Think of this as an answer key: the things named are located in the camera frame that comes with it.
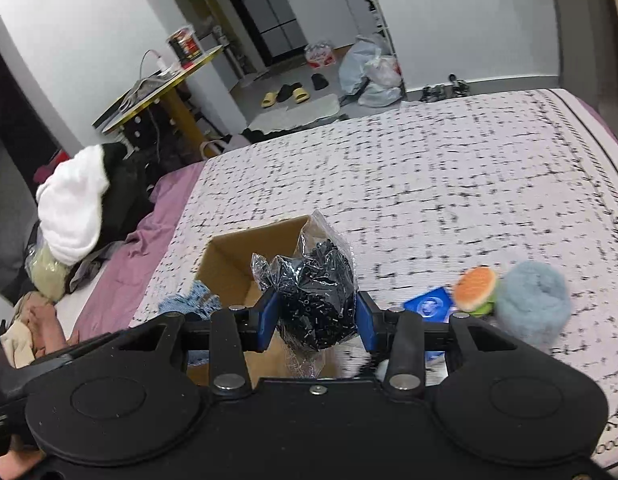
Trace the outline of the person's left hand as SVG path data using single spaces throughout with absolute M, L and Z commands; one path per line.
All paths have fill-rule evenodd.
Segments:
M 0 479 L 20 479 L 44 460 L 45 454 L 36 446 L 24 444 L 19 436 L 10 438 L 10 449 L 0 456 Z

